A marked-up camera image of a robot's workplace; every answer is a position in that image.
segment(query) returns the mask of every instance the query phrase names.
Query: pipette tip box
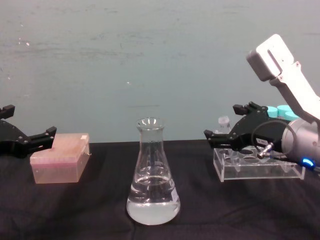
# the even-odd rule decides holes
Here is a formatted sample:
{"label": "pipette tip box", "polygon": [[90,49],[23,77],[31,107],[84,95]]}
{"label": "pipette tip box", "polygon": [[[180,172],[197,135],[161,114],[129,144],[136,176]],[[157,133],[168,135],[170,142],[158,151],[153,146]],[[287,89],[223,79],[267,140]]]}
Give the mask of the pipette tip box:
{"label": "pipette tip box", "polygon": [[56,134],[51,149],[30,157],[35,183],[77,183],[89,157],[88,133]]}

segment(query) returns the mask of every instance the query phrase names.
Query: black cable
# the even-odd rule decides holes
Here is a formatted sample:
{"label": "black cable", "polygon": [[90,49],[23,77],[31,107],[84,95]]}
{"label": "black cable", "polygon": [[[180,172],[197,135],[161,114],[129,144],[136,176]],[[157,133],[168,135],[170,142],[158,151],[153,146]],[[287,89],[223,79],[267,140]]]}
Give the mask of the black cable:
{"label": "black cable", "polygon": [[316,166],[313,171],[315,171],[320,176],[320,167]]}
{"label": "black cable", "polygon": [[289,153],[291,153],[291,151],[295,148],[296,141],[297,141],[297,135],[296,135],[295,131],[292,129],[292,127],[291,127],[289,124],[287,124],[286,122],[284,122],[284,121],[271,120],[271,121],[263,122],[263,123],[261,123],[260,125],[258,125],[258,126],[252,131],[252,133],[251,133],[251,144],[252,144],[258,151],[260,151],[259,148],[257,147],[257,145],[255,144],[254,135],[255,135],[256,131],[257,131],[259,128],[261,128],[261,127],[263,127],[263,126],[265,126],[265,125],[268,125],[268,124],[272,124],[272,123],[278,123],[278,124],[285,125],[285,126],[288,128],[288,130],[292,133],[292,136],[293,136],[292,148],[291,148],[289,151],[287,151],[287,152],[278,153],[278,154],[277,154],[277,153],[274,153],[274,154],[273,154],[275,157],[286,156],[286,155],[288,155]]}

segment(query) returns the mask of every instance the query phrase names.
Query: erlenmeyer flask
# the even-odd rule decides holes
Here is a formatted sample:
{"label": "erlenmeyer flask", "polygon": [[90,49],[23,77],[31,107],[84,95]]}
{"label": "erlenmeyer flask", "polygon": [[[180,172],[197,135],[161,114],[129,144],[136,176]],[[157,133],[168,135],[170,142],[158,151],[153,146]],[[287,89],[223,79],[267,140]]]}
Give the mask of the erlenmeyer flask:
{"label": "erlenmeyer flask", "polygon": [[140,152],[126,209],[130,217],[144,225],[172,220],[180,210],[180,200],[164,151],[163,121],[146,117],[137,121]]}

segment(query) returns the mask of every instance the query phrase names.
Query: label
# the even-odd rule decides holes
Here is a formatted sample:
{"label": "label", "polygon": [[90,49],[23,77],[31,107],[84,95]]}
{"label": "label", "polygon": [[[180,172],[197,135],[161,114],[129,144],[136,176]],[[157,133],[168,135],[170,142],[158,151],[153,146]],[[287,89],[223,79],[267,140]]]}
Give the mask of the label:
{"label": "label", "polygon": [[172,197],[172,201],[175,203],[176,201],[178,201],[178,193],[177,193],[177,190],[176,188],[174,188],[171,192],[171,197]]}
{"label": "label", "polygon": [[265,146],[267,146],[269,144],[268,141],[260,139],[260,138],[256,138],[256,142],[258,144],[262,144],[262,145],[265,145]]}

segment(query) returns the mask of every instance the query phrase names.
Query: teal cap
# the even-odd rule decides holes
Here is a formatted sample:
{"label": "teal cap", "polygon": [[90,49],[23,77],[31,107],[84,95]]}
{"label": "teal cap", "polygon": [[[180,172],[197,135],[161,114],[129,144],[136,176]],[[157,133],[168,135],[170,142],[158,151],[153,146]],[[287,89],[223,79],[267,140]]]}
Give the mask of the teal cap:
{"label": "teal cap", "polygon": [[268,108],[268,115],[270,118],[278,117],[278,108],[274,106],[267,106],[267,108]]}
{"label": "teal cap", "polygon": [[295,113],[293,111],[287,111],[284,114],[284,119],[288,120],[288,121],[294,121],[294,120],[296,120],[298,118],[299,118],[299,116],[295,115]]}
{"label": "teal cap", "polygon": [[284,117],[286,112],[291,112],[289,105],[280,105],[278,108],[278,117]]}

